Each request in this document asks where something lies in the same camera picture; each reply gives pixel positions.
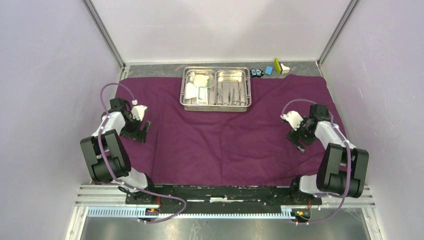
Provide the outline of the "maroon cloth wrap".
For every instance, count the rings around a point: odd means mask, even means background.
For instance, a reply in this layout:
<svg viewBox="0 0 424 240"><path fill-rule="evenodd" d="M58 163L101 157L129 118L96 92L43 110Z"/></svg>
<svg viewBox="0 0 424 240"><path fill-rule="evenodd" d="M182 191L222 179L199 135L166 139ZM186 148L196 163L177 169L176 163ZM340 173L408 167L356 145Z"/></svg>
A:
<svg viewBox="0 0 424 240"><path fill-rule="evenodd" d="M147 106L151 125L145 143L122 138L131 165L156 184L287 186L317 172L325 149L316 140L304 152L286 135L282 111L307 116L312 102L342 120L326 81L319 76L253 78L245 112L186 111L179 77L127 78L116 97Z"/></svg>

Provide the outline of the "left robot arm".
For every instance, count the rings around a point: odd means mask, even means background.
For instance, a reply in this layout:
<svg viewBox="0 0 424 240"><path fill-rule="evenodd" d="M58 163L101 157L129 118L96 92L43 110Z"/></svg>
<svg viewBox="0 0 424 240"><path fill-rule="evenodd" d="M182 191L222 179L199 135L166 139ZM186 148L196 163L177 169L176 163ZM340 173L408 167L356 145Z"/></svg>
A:
<svg viewBox="0 0 424 240"><path fill-rule="evenodd" d="M148 175L132 167L121 140L146 142L151 125L144 121L148 108L123 98L113 98L110 106L102 114L97 130L80 141L89 175L96 184L117 184L132 199L151 204L157 198L157 190Z"/></svg>

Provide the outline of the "blue plastic block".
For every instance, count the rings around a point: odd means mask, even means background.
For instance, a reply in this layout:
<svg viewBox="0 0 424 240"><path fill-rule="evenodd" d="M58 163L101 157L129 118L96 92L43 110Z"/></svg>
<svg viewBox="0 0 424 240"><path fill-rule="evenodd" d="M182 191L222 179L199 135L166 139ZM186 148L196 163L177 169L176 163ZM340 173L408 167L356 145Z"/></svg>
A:
<svg viewBox="0 0 424 240"><path fill-rule="evenodd" d="M273 67L272 66L266 66L265 70L264 70L264 74L270 76L273 72Z"/></svg>

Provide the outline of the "steel two-compartment tray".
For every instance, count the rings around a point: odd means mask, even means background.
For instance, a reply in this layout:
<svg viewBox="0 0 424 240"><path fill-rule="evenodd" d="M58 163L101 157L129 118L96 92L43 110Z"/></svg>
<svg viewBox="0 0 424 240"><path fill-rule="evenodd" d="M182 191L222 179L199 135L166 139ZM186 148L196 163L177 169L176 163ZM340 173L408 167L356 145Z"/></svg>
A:
<svg viewBox="0 0 424 240"><path fill-rule="evenodd" d="M185 87L188 82L193 83L195 75L209 75L208 82L208 104L197 104L197 98L185 99ZM217 105L217 83L223 85L223 105ZM228 105L228 89L233 89L238 82L242 82L244 88L245 105L234 104L234 94L232 95L232 105ZM251 78L249 69L246 67L223 67L223 66L188 66L183 70L179 102L186 111L194 112L245 112L253 103Z"/></svg>

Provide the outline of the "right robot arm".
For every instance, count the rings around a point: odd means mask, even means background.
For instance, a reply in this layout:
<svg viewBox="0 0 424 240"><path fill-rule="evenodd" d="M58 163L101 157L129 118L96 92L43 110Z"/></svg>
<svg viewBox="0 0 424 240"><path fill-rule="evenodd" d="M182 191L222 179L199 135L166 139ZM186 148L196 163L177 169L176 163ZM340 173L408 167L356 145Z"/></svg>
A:
<svg viewBox="0 0 424 240"><path fill-rule="evenodd" d="M317 198L359 198L362 195L369 153L344 136L326 105L311 105L308 116L292 110L280 117L291 127L286 138L302 153L316 140L325 150L316 174L299 175L292 180L288 196L293 203L302 204L309 195Z"/></svg>

